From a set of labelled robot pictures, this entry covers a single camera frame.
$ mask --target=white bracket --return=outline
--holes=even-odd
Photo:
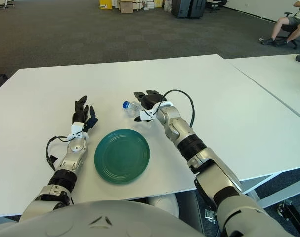
[[[71,126],[71,134],[67,136],[67,140],[71,140],[74,137],[85,138],[88,140],[89,136],[87,132],[83,132],[84,124],[82,122],[74,122]]]
[[[160,107],[167,106],[167,105],[174,106],[174,104],[171,101],[162,101],[161,104],[160,104],[160,102],[158,102],[150,110],[141,110],[141,112],[140,112],[141,121],[148,121],[148,120],[156,119],[155,111],[157,110],[159,105],[160,105]]]

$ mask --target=sneaker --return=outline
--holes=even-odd
[[[263,42],[261,42],[261,44],[263,44],[263,45],[274,45],[275,41],[273,40],[273,38],[269,38],[269,39],[266,39]]]
[[[287,45],[286,39],[277,40],[275,43],[276,43],[277,47],[282,47],[282,46],[286,46]]]

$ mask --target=person's leg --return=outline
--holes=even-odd
[[[300,36],[300,24],[297,25],[297,29],[291,33],[291,35],[287,38],[287,43],[290,41],[296,39],[298,36]]]
[[[274,40],[276,38],[276,36],[280,32],[280,30],[282,29],[282,25],[289,25],[289,24],[290,24],[290,22],[289,22],[288,17],[279,18],[274,26],[274,29],[272,32],[272,39]]]

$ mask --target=green plate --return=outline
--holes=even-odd
[[[100,176],[112,183],[124,184],[138,177],[150,159],[150,149],[138,132],[121,129],[105,136],[95,152],[95,167]]]

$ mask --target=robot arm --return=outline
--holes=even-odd
[[[176,107],[156,91],[147,93],[134,93],[146,108],[141,111],[140,120],[157,119],[164,127],[167,138],[175,144],[196,174],[194,182],[200,195],[217,212],[224,236],[290,236],[277,221],[241,193],[235,174],[199,139]]]
[[[79,101],[75,101],[71,134],[67,136],[66,155],[57,169],[53,165],[57,158],[50,156],[47,159],[55,173],[48,185],[42,188],[37,197],[26,208],[20,222],[70,204],[71,192],[87,156],[89,138],[87,131],[93,128],[98,121],[93,106],[90,107],[91,118],[87,120],[89,106],[84,107],[86,100],[87,96],[84,96]]]

